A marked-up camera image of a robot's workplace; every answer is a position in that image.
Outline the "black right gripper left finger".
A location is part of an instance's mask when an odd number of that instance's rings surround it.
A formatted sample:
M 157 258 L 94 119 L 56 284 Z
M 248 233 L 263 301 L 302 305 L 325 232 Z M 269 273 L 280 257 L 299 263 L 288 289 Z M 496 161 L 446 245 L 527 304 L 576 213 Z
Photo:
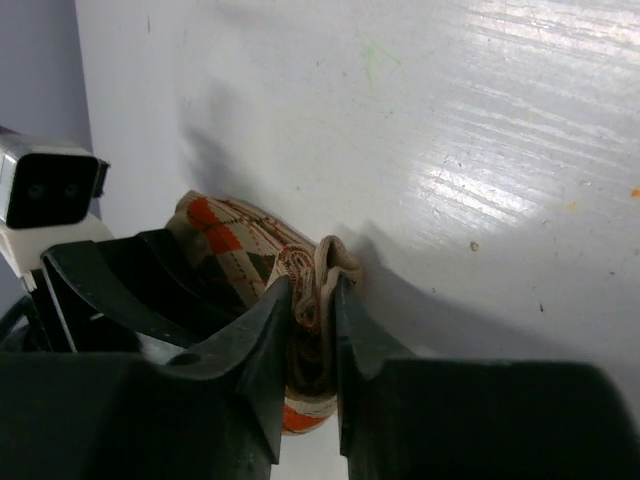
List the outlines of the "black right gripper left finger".
M 279 460 L 292 287 L 156 365 L 121 353 L 1 357 L 5 479 L 266 479 Z

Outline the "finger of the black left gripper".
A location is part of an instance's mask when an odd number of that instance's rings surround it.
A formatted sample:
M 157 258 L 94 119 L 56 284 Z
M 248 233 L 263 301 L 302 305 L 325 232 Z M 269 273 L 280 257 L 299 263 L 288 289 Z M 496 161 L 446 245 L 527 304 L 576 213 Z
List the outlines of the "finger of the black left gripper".
M 166 229 L 56 245 L 41 269 L 73 352 L 135 352 L 144 338 L 188 349 L 236 317 Z

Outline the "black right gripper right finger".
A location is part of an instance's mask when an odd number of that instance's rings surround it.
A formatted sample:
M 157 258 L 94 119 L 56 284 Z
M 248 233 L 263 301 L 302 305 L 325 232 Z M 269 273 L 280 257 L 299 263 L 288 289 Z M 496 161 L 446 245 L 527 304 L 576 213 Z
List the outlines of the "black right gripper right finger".
M 635 479 L 639 435 L 619 391 L 578 362 L 410 352 L 334 293 L 340 452 L 352 479 Z

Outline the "tan orange argyle sock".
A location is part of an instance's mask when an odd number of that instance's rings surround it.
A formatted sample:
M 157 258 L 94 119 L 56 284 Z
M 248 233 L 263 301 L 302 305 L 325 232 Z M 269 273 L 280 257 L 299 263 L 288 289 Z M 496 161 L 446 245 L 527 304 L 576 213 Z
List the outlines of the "tan orange argyle sock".
M 334 292 L 341 278 L 361 286 L 358 259 L 335 235 L 313 243 L 254 206 L 196 191 L 182 197 L 166 227 L 234 313 L 248 311 L 279 278 L 290 279 L 282 431 L 302 435 L 320 427 L 337 408 Z

